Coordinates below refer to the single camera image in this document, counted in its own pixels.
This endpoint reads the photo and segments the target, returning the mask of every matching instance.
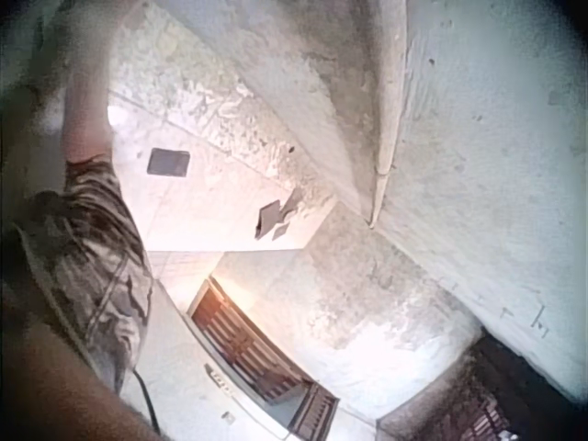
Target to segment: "camouflage shorts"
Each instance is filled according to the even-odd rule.
[[[119,392],[149,319],[153,278],[112,165],[68,165],[17,223],[28,270],[75,350]]]

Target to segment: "white pipe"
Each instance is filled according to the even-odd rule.
[[[374,228],[382,209],[398,140],[406,67],[407,16],[406,0],[373,0],[371,6],[379,94],[379,150],[369,221],[369,228]]]

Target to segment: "white wall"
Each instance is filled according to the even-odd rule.
[[[371,5],[387,13],[390,2]],[[366,217],[374,133],[349,136],[365,126],[341,111],[370,115],[359,111],[361,82],[345,81],[370,71],[350,2],[165,3],[235,60],[341,200]],[[585,398],[585,52],[541,2],[406,7],[406,50],[381,41],[371,48],[394,51],[378,60],[406,60],[404,99],[390,103],[402,116],[377,228],[552,384]],[[329,19],[324,10],[333,11]],[[387,127],[394,112],[379,110]]]
[[[213,276],[344,409],[371,422],[479,336],[465,308],[341,204],[304,250],[227,253]]]
[[[580,42],[531,1],[410,2],[408,32],[379,227],[553,384],[586,398]]]

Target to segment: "person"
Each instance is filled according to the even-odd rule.
[[[74,2],[64,190],[34,197],[2,240],[3,439],[162,439],[119,397],[153,292],[107,119],[109,51],[136,3]]]

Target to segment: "black cable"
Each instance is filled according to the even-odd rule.
[[[153,427],[153,430],[155,431],[155,433],[157,435],[161,436],[162,432],[159,428],[159,423],[157,422],[157,416],[155,415],[155,409],[153,408],[153,404],[151,403],[151,398],[149,397],[149,392],[147,391],[147,387],[145,386],[145,382],[143,381],[143,379],[141,378],[141,375],[139,375],[139,372],[137,372],[136,369],[133,369],[132,373],[135,374],[135,377],[137,378],[137,380],[139,381],[139,384],[141,385],[143,397],[145,397],[145,402],[147,403],[147,408],[149,409],[149,416],[151,418],[151,426]]]

